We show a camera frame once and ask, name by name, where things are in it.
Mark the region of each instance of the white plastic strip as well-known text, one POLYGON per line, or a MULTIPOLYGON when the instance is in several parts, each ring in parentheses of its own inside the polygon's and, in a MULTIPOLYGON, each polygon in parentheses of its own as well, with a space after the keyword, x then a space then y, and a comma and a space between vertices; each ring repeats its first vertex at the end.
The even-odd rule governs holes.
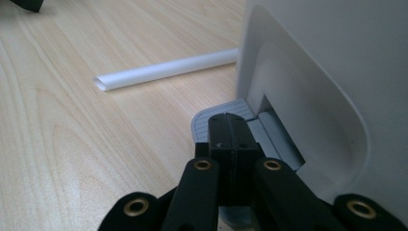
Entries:
POLYGON ((113 90, 169 76, 184 74, 237 61, 238 48, 189 57, 186 59, 147 65, 93 78, 101 90, 113 90))

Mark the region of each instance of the wooden table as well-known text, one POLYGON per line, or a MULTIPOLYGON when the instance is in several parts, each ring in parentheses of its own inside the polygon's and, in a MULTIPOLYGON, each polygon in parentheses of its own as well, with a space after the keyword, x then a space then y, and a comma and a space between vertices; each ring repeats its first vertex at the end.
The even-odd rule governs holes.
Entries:
POLYGON ((236 47, 243 8, 53 0, 28 13, 1 0, 0 230, 96 230, 123 195, 175 187, 191 119, 234 99, 235 66, 107 92, 91 79, 236 47))

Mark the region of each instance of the white plastic housing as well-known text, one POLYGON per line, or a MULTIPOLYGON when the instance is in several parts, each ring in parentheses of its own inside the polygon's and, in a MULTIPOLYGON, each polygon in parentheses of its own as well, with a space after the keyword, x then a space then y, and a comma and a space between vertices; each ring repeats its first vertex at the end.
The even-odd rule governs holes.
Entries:
POLYGON ((247 1, 237 96, 273 107, 318 197, 358 193, 408 225, 408 2, 247 1))

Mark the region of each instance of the wood grain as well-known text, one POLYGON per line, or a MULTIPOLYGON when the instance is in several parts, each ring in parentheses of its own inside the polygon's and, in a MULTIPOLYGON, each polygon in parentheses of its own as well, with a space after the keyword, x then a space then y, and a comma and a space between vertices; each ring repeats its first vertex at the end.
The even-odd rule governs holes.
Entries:
POLYGON ((0 1, 0 230, 96 230, 123 195, 176 186, 191 119, 234 98, 235 67, 108 92, 91 79, 236 47, 243 8, 53 0, 28 13, 0 1))

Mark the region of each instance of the screw hole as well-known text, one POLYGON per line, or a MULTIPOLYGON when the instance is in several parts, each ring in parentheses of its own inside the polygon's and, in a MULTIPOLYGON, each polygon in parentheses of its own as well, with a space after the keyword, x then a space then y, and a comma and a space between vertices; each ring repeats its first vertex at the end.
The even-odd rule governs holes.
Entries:
POLYGON ((375 213, 375 210, 372 209, 372 207, 366 202, 359 200, 350 200, 346 205, 348 210, 350 210, 354 215, 360 218, 373 219, 377 217, 377 213, 375 213))
POLYGON ((272 160, 265 161, 264 167, 269 170, 280 170, 282 168, 282 166, 278 162, 272 160))
POLYGON ((144 214, 149 208, 149 202, 144 198, 136 198, 126 203, 123 208, 125 215, 136 217, 144 214))
POLYGON ((210 169, 211 163, 208 161, 197 161, 194 163, 194 167, 198 170, 207 170, 210 169))

